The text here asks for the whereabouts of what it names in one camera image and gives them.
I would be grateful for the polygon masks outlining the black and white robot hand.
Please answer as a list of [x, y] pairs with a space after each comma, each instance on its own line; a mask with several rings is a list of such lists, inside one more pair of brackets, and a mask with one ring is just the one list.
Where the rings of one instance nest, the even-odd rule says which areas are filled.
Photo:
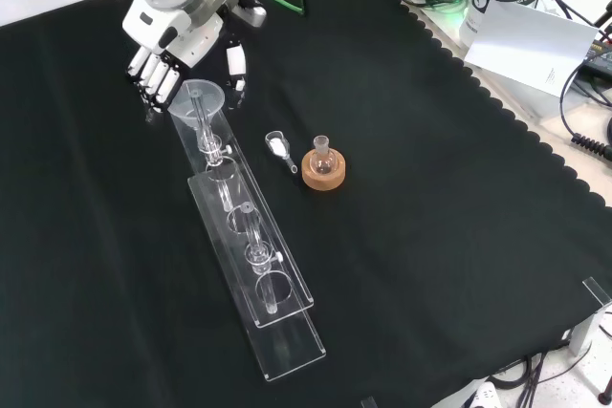
[[161, 112], [171, 103], [190, 70], [214, 48], [232, 17], [255, 27], [265, 12], [246, 0], [187, 0], [160, 10], [134, 0], [122, 26], [138, 45], [126, 75], [143, 103]]

